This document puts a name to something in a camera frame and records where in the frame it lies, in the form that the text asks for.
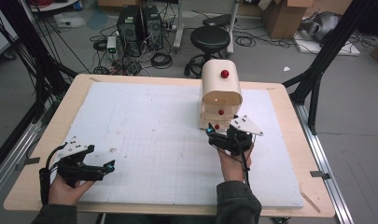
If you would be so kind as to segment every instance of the white plastic part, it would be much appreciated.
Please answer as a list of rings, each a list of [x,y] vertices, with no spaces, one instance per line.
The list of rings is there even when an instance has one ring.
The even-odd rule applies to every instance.
[[[239,131],[263,136],[261,129],[247,115],[230,120],[230,125]]]
[[[58,158],[68,157],[70,155],[76,154],[78,152],[82,152],[87,150],[88,146],[81,143],[75,136],[67,142],[66,146],[61,149],[60,153],[58,153]]]

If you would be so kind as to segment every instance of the computer tower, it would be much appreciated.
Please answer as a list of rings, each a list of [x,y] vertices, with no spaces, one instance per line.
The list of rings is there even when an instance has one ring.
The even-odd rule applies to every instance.
[[[163,49],[162,20],[157,7],[143,7],[142,13],[148,49]]]
[[[117,29],[124,54],[140,56],[144,40],[142,16],[139,6],[123,6],[117,21]]]

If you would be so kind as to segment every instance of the red dot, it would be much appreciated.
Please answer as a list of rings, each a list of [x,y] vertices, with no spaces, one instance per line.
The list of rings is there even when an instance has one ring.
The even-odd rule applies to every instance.
[[[223,77],[223,78],[227,78],[228,76],[229,76],[229,71],[227,71],[227,70],[223,70],[223,71],[221,71],[221,77]]]

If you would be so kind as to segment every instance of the hand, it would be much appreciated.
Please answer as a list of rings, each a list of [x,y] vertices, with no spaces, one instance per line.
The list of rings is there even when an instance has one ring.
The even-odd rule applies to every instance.
[[[66,184],[66,180],[60,175],[56,175],[49,188],[50,204],[76,205],[81,196],[95,183],[95,181],[86,181],[80,185],[76,182],[76,188],[73,189]]]
[[[252,152],[252,147],[245,152],[246,164],[247,168],[250,167],[252,160],[250,159],[250,153]],[[242,157],[241,155],[231,157],[225,153],[224,149],[218,148],[217,149],[218,156],[220,157],[221,163],[221,172],[223,173],[223,177],[225,181],[244,181],[244,167],[241,163]]]

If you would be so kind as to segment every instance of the stool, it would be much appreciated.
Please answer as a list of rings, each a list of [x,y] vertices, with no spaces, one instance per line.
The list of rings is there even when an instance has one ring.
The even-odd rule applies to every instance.
[[[190,72],[200,78],[202,76],[203,65],[214,59],[223,59],[220,51],[230,44],[230,35],[227,31],[217,26],[202,26],[195,29],[190,36],[191,43],[204,54],[194,56],[190,59],[185,67],[185,76],[189,76]],[[195,71],[194,68],[198,67],[200,71]]]

